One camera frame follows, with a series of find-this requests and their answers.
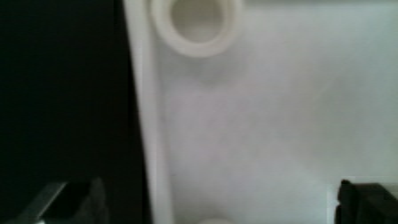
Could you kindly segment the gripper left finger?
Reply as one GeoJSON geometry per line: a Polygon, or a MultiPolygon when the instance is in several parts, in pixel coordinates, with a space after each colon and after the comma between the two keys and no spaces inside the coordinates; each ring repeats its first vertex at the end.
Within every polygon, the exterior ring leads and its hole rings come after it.
{"type": "Polygon", "coordinates": [[[110,224],[101,179],[46,184],[18,215],[18,224],[110,224]]]}

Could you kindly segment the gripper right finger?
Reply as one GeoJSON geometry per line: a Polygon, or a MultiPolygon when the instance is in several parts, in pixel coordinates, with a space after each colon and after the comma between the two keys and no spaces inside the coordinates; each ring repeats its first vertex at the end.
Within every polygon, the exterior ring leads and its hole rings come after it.
{"type": "Polygon", "coordinates": [[[341,181],[336,224],[398,224],[398,198],[379,183],[341,181]]]}

